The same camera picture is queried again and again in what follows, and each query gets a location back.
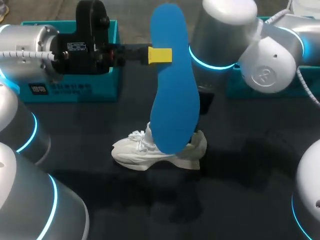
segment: shoe sole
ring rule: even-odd
[[[203,158],[205,156],[205,153],[207,151],[207,140],[206,138],[203,138],[199,144],[200,146],[205,146],[204,149],[204,153],[203,156],[201,158]],[[116,159],[114,159],[118,164],[120,164],[121,166],[127,168],[127,169],[131,169],[131,170],[135,170],[135,171],[146,171],[148,170],[152,165],[159,163],[161,161],[167,161],[172,163],[173,165],[175,165],[178,168],[181,169],[187,169],[187,170],[200,170],[200,160],[189,160],[189,159],[180,159],[180,158],[175,158],[175,159],[163,159],[163,160],[157,160],[157,161],[152,161],[152,162],[148,162],[145,163],[143,165],[132,165],[132,164],[125,164],[123,162],[119,162]]]
[[[9,14],[9,7],[6,7],[5,14],[0,17],[0,24],[5,20],[5,17]]]

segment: white cable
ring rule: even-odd
[[[0,51],[1,57],[55,60],[55,55],[51,51]]]
[[[293,0],[289,0],[288,5],[286,6],[286,9],[290,9],[292,5]]]
[[[266,24],[271,24],[274,21],[278,20],[279,18],[281,18],[282,16],[291,13],[291,11],[289,9],[284,9],[280,12],[278,12],[277,14],[275,14],[274,16],[270,17],[267,21],[265,21]]]
[[[281,18],[282,16],[286,15],[286,14],[289,14],[291,13],[291,11],[289,10],[290,9],[290,6],[292,4],[292,1],[293,0],[289,0],[289,3],[288,3],[288,6],[287,6],[287,9],[284,9],[280,12],[278,12],[276,15],[274,15],[273,17],[269,18],[267,21],[265,21],[266,24],[271,24],[273,23],[274,21],[278,20],[279,18]],[[296,74],[300,80],[300,83],[302,84],[302,87],[303,89],[305,90],[305,92],[308,94],[308,96],[311,98],[311,100],[317,104],[317,106],[320,107],[320,102],[317,100],[317,98],[313,95],[313,93],[310,91],[306,81],[304,80],[304,77],[302,76],[301,72],[300,72],[300,69],[299,67],[297,68],[296,70]]]
[[[296,70],[296,74],[297,74],[297,76],[298,76],[298,78],[299,78],[299,80],[300,80],[300,82],[301,82],[304,90],[305,90],[306,93],[308,94],[308,96],[311,98],[312,101],[315,102],[315,104],[317,104],[318,106],[320,106],[320,102],[317,100],[317,98],[316,98],[316,97],[312,94],[312,92],[310,91],[308,85],[306,84],[304,78],[303,78],[302,75],[301,75],[301,72],[300,72],[300,69],[299,69],[299,68]]]

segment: shoe insole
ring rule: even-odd
[[[172,49],[172,63],[157,64],[158,86],[150,116],[154,143],[165,154],[182,151],[199,119],[200,100],[194,77],[187,24],[176,4],[155,9],[150,23],[153,48]]]

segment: shoe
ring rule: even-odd
[[[9,7],[5,6],[5,11],[3,13],[0,13],[0,24],[5,20],[5,16],[7,16],[9,13]]]
[[[148,123],[145,132],[134,131],[127,138],[113,144],[113,147],[111,155],[114,160],[128,169],[145,171],[157,162],[168,161],[182,169],[199,170],[199,160],[206,153],[207,140],[204,133],[198,131],[193,134],[191,143],[188,143],[181,152],[165,154],[160,152],[153,142]]]

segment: label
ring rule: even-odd
[[[54,95],[89,95],[92,94],[91,84],[52,84],[50,85]]]
[[[29,83],[29,88],[33,95],[48,95],[46,85],[43,83]]]
[[[68,51],[86,51],[87,46],[84,42],[70,42],[67,44]]]

